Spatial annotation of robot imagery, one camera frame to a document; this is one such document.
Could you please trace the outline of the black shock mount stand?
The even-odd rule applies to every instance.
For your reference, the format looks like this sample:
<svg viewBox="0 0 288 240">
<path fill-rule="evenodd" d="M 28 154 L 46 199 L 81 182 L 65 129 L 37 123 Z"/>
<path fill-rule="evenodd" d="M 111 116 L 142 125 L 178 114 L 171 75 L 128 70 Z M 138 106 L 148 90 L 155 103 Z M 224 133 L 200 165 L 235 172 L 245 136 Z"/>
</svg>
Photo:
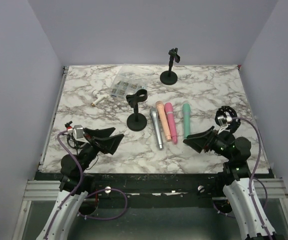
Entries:
<svg viewBox="0 0 288 240">
<path fill-rule="evenodd" d="M 228 105 L 223 105 L 216 111 L 214 120 L 215 120 L 215 123 L 219 126 L 219 123 L 217 120 L 218 116 L 225 116 L 227 119 L 228 127 L 223 132 L 230 132 L 231 134 L 233 134 L 240 127 L 240 124 L 241 124 L 240 119 L 237 117 L 237 113 L 232 107 Z"/>
<path fill-rule="evenodd" d="M 77 141 L 75 137 L 73 136 L 73 127 L 71 126 L 73 122 L 69 121 L 65 124 L 65 128 L 67 130 L 66 136 L 66 142 L 68 146 L 76 151 L 76 154 L 78 154 L 78 151 L 81 150 L 85 143 L 81 141 Z"/>
</svg>

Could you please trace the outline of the black desk mic stand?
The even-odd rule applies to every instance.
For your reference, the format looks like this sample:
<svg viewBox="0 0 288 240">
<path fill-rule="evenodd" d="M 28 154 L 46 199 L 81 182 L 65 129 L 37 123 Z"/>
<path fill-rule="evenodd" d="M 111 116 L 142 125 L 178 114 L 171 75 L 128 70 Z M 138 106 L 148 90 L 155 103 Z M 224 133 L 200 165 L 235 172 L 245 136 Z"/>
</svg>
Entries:
<svg viewBox="0 0 288 240">
<path fill-rule="evenodd" d="M 172 67 L 174 62 L 179 63 L 180 62 L 180 56 L 178 55 L 178 48 L 172 48 L 168 54 L 170 55 L 169 58 L 169 64 L 168 64 L 168 70 L 164 71 L 160 75 L 160 81 L 165 85 L 174 85 L 177 83 L 178 76 L 175 72 L 172 71 Z"/>
<path fill-rule="evenodd" d="M 139 113 L 138 108 L 138 103 L 146 101 L 147 98 L 148 92 L 145 89 L 139 89 L 135 94 L 126 95 L 126 100 L 134 111 L 127 118 L 127 127 L 134 132 L 142 131 L 147 126 L 147 118 Z"/>
</svg>

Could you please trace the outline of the teal microphone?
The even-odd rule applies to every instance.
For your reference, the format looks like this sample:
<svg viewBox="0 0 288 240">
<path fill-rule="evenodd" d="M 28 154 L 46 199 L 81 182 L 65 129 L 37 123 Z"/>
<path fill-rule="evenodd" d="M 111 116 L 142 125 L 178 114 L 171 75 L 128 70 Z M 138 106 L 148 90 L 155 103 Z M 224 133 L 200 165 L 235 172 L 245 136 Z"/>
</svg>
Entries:
<svg viewBox="0 0 288 240">
<path fill-rule="evenodd" d="M 184 138 L 186 139 L 191 131 L 190 131 L 190 105 L 188 103 L 184 103 L 182 106 L 182 114 L 183 114 L 183 132 Z"/>
</svg>

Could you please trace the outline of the pink microphone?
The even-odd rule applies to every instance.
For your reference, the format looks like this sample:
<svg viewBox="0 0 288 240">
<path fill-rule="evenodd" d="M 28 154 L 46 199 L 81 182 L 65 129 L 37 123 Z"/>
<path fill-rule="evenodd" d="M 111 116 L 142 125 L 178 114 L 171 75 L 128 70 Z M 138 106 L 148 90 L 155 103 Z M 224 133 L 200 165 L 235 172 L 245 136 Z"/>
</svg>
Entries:
<svg viewBox="0 0 288 240">
<path fill-rule="evenodd" d="M 178 136 L 177 136 L 177 129 L 176 129 L 176 123 L 174 119 L 174 109 L 173 105 L 170 102 L 167 102 L 165 104 L 165 113 L 170 129 L 171 139 L 174 144 L 178 143 Z"/>
</svg>

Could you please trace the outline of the silver condenser microphone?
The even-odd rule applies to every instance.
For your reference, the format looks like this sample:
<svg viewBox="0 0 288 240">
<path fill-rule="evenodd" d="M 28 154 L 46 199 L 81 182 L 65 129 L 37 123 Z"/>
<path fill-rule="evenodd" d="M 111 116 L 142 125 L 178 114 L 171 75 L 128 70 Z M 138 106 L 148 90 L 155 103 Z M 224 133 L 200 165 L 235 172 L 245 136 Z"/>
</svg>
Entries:
<svg viewBox="0 0 288 240">
<path fill-rule="evenodd" d="M 162 140 L 162 135 L 161 135 L 161 129 L 159 125 L 159 115 L 158 111 L 155 107 L 152 107 L 150 109 L 150 117 L 152 119 L 153 127 L 154 127 L 154 132 L 155 132 L 155 138 L 157 142 L 157 148 L 159 150 L 163 150 L 163 140 Z"/>
</svg>

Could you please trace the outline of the beige microphone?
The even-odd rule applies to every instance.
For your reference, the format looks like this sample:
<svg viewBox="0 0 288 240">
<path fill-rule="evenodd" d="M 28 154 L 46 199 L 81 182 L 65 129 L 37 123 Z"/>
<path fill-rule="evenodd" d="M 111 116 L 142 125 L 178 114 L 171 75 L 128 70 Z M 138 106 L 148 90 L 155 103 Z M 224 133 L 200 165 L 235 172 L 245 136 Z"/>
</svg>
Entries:
<svg viewBox="0 0 288 240">
<path fill-rule="evenodd" d="M 156 109 L 158 111 L 159 118 L 160 118 L 160 121 L 162 123 L 162 127 L 163 127 L 163 131 L 164 131 L 166 140 L 168 142 L 171 142 L 172 137 L 171 137 L 171 133 L 170 133 L 170 129 L 169 129 L 166 113 L 165 113 L 165 106 L 164 106 L 162 101 L 156 102 Z"/>
</svg>

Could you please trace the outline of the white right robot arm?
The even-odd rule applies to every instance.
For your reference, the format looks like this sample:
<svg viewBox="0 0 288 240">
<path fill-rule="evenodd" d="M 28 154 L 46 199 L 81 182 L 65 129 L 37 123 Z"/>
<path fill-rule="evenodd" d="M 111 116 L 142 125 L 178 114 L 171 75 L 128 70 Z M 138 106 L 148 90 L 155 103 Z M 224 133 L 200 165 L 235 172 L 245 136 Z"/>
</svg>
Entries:
<svg viewBox="0 0 288 240">
<path fill-rule="evenodd" d="M 226 196 L 243 240 L 282 240 L 268 220 L 257 196 L 247 159 L 251 155 L 251 142 L 245 137 L 234 137 L 229 131 L 218 132 L 210 128 L 189 135 L 183 141 L 196 152 L 214 151 L 228 161 L 219 172 L 214 191 Z"/>
</svg>

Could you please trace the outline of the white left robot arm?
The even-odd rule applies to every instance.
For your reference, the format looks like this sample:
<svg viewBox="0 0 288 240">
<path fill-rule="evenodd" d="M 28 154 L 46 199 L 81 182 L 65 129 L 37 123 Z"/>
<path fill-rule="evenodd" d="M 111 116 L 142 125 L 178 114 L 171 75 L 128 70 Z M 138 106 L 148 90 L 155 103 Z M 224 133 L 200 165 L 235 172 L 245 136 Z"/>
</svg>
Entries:
<svg viewBox="0 0 288 240">
<path fill-rule="evenodd" d="M 76 217 L 83 217 L 86 220 L 96 219 L 91 214 L 80 212 L 84 200 L 89 197 L 97 197 L 102 192 L 115 191 L 111 187 L 96 190 L 92 182 L 84 180 L 84 171 L 98 156 L 98 153 L 113 155 L 124 134 L 113 135 L 114 127 L 89 129 L 81 125 L 71 127 L 70 123 L 67 123 L 65 127 L 66 130 L 57 135 L 59 144 L 67 152 L 61 160 L 61 174 L 63 177 L 60 180 L 55 205 L 37 237 L 39 240 L 66 240 Z M 79 154 L 72 154 L 61 141 L 62 135 L 71 135 L 74 140 L 85 144 Z"/>
</svg>

